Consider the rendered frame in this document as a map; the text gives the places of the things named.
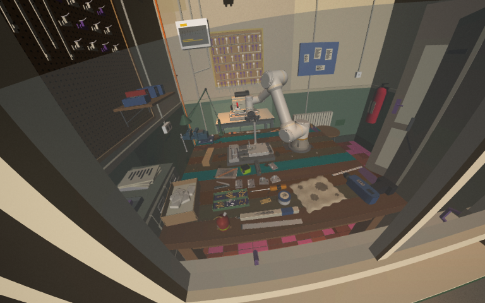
red fire extinguisher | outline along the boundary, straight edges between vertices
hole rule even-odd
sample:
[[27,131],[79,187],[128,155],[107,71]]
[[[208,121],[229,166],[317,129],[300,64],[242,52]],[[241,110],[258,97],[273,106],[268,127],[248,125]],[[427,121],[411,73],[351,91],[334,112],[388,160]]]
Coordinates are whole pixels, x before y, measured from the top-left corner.
[[376,90],[373,101],[371,102],[371,105],[369,105],[365,122],[371,124],[376,123],[376,119],[378,118],[378,114],[380,113],[380,109],[382,108],[382,104],[384,104],[386,93],[388,92],[388,89],[384,87],[384,85],[386,84],[387,83],[382,83],[382,86]]
[[224,212],[222,216],[216,217],[215,218],[217,221],[217,227],[221,231],[226,231],[228,230],[231,226],[229,225],[229,218],[227,217],[227,213]]

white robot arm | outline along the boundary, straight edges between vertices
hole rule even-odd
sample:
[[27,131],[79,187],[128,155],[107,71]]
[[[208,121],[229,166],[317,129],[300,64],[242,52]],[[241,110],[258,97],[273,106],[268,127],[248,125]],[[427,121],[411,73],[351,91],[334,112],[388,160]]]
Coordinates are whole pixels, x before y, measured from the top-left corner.
[[263,73],[261,85],[264,90],[257,97],[246,96],[246,114],[248,115],[248,113],[253,111],[254,104],[261,103],[270,95],[280,118],[280,139],[283,142],[290,143],[289,147],[294,152],[305,153],[311,148],[308,143],[309,122],[301,119],[296,121],[291,119],[282,91],[287,79],[285,71],[267,71]]

roll of tape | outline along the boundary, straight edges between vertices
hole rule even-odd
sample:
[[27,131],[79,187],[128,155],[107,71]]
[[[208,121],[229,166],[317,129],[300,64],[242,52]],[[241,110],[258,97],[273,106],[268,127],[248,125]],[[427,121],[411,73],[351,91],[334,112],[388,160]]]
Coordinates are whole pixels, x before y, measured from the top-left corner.
[[289,205],[291,202],[291,194],[288,191],[280,191],[278,193],[278,202],[281,205]]

bulletin board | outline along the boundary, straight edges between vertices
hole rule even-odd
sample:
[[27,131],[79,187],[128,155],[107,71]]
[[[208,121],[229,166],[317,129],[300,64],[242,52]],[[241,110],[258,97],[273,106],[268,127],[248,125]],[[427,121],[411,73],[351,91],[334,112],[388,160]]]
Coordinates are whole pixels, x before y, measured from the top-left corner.
[[260,84],[263,29],[211,33],[213,76],[217,88]]
[[333,74],[339,42],[300,43],[298,75]]

radiator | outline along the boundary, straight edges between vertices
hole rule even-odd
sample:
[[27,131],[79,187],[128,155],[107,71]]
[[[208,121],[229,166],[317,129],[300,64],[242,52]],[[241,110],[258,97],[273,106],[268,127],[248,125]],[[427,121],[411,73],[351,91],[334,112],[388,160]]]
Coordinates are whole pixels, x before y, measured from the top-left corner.
[[313,124],[313,126],[330,126],[332,123],[332,111],[328,112],[310,112],[308,114],[296,114],[294,119],[304,119]]

